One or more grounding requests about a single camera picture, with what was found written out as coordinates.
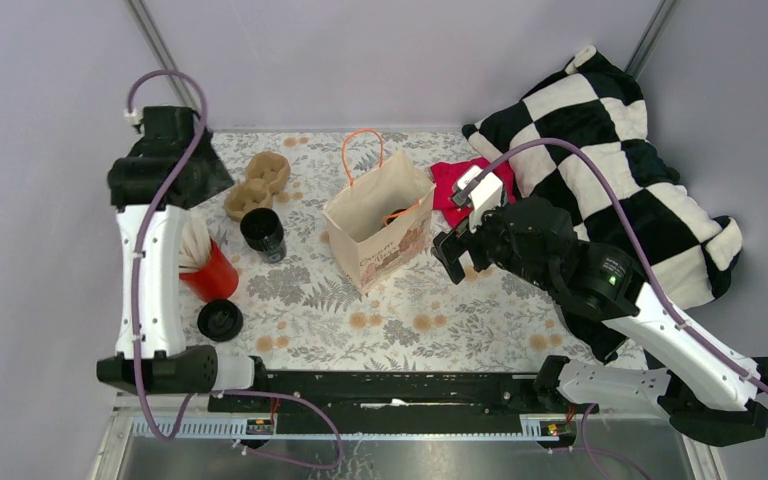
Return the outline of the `beige paper bag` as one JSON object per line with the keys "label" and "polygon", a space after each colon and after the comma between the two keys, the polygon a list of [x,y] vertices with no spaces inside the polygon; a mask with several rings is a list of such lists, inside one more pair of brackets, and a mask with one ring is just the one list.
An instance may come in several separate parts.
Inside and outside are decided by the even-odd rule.
{"label": "beige paper bag", "polygon": [[[348,146],[363,133],[377,137],[378,160],[355,177],[348,163]],[[427,248],[432,223],[435,184],[404,151],[386,157],[384,145],[382,135],[369,128],[345,138],[341,162],[348,184],[324,207],[334,260],[361,295]],[[383,218],[399,209],[406,212],[384,226]]]}

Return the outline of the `black cup lid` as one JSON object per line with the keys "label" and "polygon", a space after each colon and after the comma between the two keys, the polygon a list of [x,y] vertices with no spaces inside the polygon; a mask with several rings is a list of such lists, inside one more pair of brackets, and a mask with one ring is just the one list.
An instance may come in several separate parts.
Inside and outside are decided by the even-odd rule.
{"label": "black cup lid", "polygon": [[382,220],[384,226],[390,225],[393,221],[395,221],[397,218],[402,216],[406,212],[405,209],[399,209],[394,211],[393,213],[385,216]]}

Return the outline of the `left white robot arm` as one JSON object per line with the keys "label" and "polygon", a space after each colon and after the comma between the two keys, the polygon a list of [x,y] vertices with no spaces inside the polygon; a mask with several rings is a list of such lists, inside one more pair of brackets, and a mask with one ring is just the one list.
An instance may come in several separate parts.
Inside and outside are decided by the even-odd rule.
{"label": "left white robot arm", "polygon": [[113,356],[96,364],[100,382],[136,394],[232,390],[248,411],[269,401],[270,385],[250,357],[188,345],[179,312],[179,248],[193,207],[233,181],[209,131],[196,132],[188,107],[150,106],[130,117],[140,135],[107,174],[123,263],[120,331]]}

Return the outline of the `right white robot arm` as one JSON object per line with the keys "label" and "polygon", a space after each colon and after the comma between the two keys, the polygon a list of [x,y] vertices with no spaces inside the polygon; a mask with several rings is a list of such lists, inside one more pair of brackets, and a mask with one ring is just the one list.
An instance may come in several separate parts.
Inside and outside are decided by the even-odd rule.
{"label": "right white robot arm", "polygon": [[476,270],[497,266],[547,292],[565,313],[636,342],[659,367],[632,370],[549,356],[533,382],[535,402],[557,412],[595,404],[665,418],[683,435],[725,447],[764,437],[768,357],[727,347],[669,301],[661,301],[626,252],[580,240],[567,211],[536,198],[461,221],[435,236],[433,255],[454,282],[461,257]]}

